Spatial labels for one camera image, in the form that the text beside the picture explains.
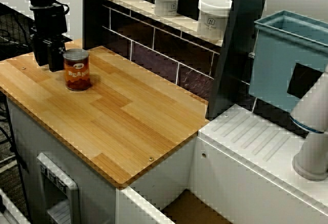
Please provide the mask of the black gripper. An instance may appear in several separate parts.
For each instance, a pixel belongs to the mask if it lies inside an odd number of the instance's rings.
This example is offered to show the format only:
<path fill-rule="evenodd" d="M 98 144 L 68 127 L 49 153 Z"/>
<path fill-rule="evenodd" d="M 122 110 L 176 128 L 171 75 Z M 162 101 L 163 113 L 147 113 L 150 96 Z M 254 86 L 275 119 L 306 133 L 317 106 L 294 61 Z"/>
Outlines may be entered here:
<path fill-rule="evenodd" d="M 63 33 L 67 32 L 67 11 L 64 10 L 63 5 L 30 6 L 30 10 L 34 14 L 34 25 L 29 29 L 30 35 L 36 35 L 47 40 L 65 38 Z M 58 41 L 49 42 L 46 45 L 38 37 L 32 38 L 32 49 L 38 65 L 44 66 L 48 64 L 51 72 L 63 70 L 65 43 Z"/>

